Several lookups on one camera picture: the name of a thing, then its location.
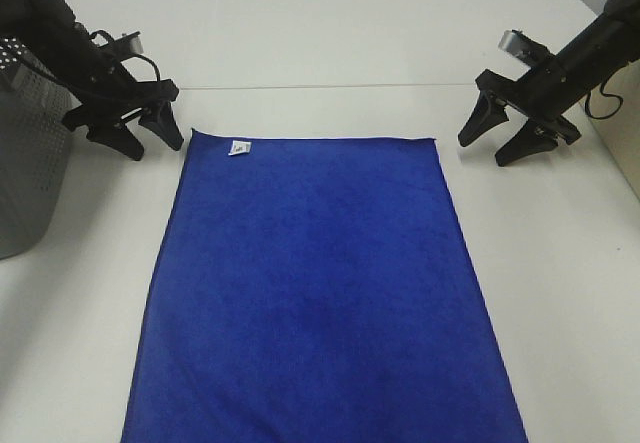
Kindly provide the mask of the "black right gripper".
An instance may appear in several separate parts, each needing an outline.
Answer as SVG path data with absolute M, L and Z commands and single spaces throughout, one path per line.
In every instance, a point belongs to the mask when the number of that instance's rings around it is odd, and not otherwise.
M 475 82 L 480 94 L 470 117 L 458 133 L 462 147 L 471 145 L 489 130 L 505 123 L 508 120 L 506 106 L 529 118 L 496 152 L 495 160 L 499 167 L 556 149 L 558 142 L 553 132 L 559 133 L 568 144 L 581 137 L 577 127 L 563 117 L 581 99 L 581 85 L 555 57 L 531 67 L 517 81 L 485 69 Z

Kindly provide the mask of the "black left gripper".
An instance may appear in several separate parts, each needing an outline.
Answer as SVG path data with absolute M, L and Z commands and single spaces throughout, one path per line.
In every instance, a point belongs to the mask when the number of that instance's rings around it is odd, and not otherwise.
M 127 70 L 64 70 L 60 77 L 80 105 L 68 111 L 62 125 L 70 131 L 89 126 L 87 139 L 109 147 L 133 161 L 144 156 L 144 147 L 131 131 L 115 122 L 142 109 L 139 125 L 179 151 L 184 138 L 177 126 L 171 103 L 179 90 L 171 79 L 138 81 Z

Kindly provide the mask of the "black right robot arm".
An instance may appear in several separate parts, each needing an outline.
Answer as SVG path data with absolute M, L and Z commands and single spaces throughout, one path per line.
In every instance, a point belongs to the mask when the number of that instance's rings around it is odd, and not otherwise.
M 518 30 L 506 31 L 499 47 L 528 71 L 516 81 L 488 69 L 476 78 L 479 97 L 458 142 L 469 146 L 508 121 L 508 106 L 516 109 L 526 122 L 495 153 L 504 167 L 553 151 L 560 140 L 571 145 L 581 138 L 564 113 L 639 59 L 639 0 L 607 0 L 598 17 L 557 54 Z

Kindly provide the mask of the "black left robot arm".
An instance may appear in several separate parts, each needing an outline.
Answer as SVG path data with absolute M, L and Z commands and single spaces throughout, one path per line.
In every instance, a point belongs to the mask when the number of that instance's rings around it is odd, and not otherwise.
M 84 127 L 89 141 L 139 161 L 144 147 L 127 127 L 135 120 L 172 150 L 181 149 L 171 108 L 179 94 L 175 83 L 161 76 L 139 81 L 123 65 L 144 57 L 139 33 L 88 32 L 65 0 L 1 0 L 1 36 L 17 39 L 39 61 L 35 73 L 78 99 L 62 119 L 68 130 Z

